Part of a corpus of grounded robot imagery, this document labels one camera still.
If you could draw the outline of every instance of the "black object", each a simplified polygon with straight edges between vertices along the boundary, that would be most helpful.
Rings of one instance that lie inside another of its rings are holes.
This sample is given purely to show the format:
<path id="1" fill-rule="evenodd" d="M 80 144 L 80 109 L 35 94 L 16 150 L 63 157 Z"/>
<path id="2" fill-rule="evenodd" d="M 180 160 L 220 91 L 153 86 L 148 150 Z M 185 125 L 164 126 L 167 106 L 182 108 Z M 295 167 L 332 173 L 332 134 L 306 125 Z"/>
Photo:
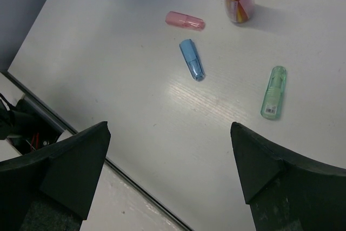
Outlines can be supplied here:
<path id="1" fill-rule="evenodd" d="M 55 143 L 62 133 L 61 128 L 57 128 L 51 121 L 44 118 L 42 113 L 40 114 L 38 109 L 33 107 L 26 98 L 17 102 L 14 111 L 26 114 L 35 120 L 31 124 L 30 129 L 25 127 L 27 126 L 27 124 L 24 124 L 25 121 L 16 121 L 16 125 L 24 126 L 21 128 L 26 130 L 26 134 L 24 135 L 24 131 L 19 129 L 18 132 L 21 136 L 19 138 L 10 138 L 10 141 L 21 154 L 27 154 L 33 150 L 41 149 L 46 145 Z"/>
<path id="2" fill-rule="evenodd" d="M 36 118 L 16 110 L 6 110 L 0 105 L 0 140 L 7 137 L 29 137 L 38 126 Z"/>
<path id="3" fill-rule="evenodd" d="M 102 122 L 0 162 L 0 230 L 59 230 L 59 223 L 64 226 L 60 230 L 78 230 L 76 225 L 87 219 L 109 142 L 107 123 Z M 42 211 L 42 218 L 35 209 Z"/>
<path id="4" fill-rule="evenodd" d="M 346 170 L 281 147 L 234 122 L 231 138 L 257 231 L 346 230 Z"/>

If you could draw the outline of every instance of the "gray wall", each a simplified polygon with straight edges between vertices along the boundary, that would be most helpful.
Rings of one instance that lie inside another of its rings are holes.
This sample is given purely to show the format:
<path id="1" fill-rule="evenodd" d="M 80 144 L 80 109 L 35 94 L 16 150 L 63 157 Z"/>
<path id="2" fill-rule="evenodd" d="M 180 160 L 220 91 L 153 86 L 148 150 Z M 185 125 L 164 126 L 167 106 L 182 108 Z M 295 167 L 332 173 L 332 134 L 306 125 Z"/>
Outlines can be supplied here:
<path id="1" fill-rule="evenodd" d="M 6 71 L 46 0 L 0 0 L 0 71 Z"/>

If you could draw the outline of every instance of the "pen cap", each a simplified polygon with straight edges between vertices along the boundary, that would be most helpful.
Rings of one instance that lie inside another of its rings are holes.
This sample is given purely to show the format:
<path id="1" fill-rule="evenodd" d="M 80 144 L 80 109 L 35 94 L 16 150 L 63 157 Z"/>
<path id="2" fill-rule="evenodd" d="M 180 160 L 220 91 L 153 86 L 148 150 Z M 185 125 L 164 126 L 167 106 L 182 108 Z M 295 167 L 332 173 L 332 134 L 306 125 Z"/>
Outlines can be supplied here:
<path id="1" fill-rule="evenodd" d="M 196 81 L 201 81 L 202 79 L 204 79 L 204 71 L 193 41 L 191 39 L 184 40 L 183 42 L 181 42 L 179 47 L 182 51 L 192 77 Z"/>
<path id="2" fill-rule="evenodd" d="M 286 79 L 286 69 L 282 66 L 276 66 L 273 68 L 268 87 L 280 88 L 283 91 L 285 87 L 285 79 Z"/>
<path id="3" fill-rule="evenodd" d="M 166 15 L 166 23 L 176 27 L 188 28 L 201 31 L 205 27 L 205 22 L 197 17 L 170 11 Z"/>

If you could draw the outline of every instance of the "white surface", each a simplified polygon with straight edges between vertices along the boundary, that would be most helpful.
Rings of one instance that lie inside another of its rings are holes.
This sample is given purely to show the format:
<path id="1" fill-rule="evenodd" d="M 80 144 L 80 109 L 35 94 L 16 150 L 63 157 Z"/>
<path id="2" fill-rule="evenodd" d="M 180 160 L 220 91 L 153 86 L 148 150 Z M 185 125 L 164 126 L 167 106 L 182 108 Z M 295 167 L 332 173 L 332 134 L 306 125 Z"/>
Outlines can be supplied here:
<path id="1" fill-rule="evenodd" d="M 0 162 L 20 156 L 20 153 L 13 148 L 6 140 L 0 140 Z"/>
<path id="2" fill-rule="evenodd" d="M 255 1 L 255 17 L 237 27 L 223 0 L 47 0 L 10 72 L 77 130 L 108 120 L 108 156 L 192 228 L 254 230 L 233 121 L 346 167 L 344 0 Z M 169 27 L 170 10 L 207 27 Z M 186 38 L 203 82 L 180 53 Z M 272 122 L 260 109 L 275 65 L 288 82 L 282 119 Z"/>
<path id="3" fill-rule="evenodd" d="M 73 134 L 71 134 L 68 130 L 65 130 L 58 138 L 56 142 L 61 142 L 69 137 L 71 137 Z"/>
<path id="4" fill-rule="evenodd" d="M 89 216 L 81 231 L 179 231 L 180 229 L 103 166 Z"/>

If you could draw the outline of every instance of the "pink marker cap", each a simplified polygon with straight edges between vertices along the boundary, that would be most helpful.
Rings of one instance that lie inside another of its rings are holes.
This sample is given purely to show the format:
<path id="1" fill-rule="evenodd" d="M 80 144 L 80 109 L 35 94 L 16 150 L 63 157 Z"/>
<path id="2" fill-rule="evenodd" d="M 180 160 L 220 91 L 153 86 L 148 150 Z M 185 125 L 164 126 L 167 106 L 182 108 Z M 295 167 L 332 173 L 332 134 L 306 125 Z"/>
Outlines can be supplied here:
<path id="1" fill-rule="evenodd" d="M 175 27 L 193 29 L 197 31 L 202 31 L 205 27 L 205 22 L 202 19 L 173 11 L 170 11 L 166 15 L 166 23 L 169 25 L 174 25 Z"/>

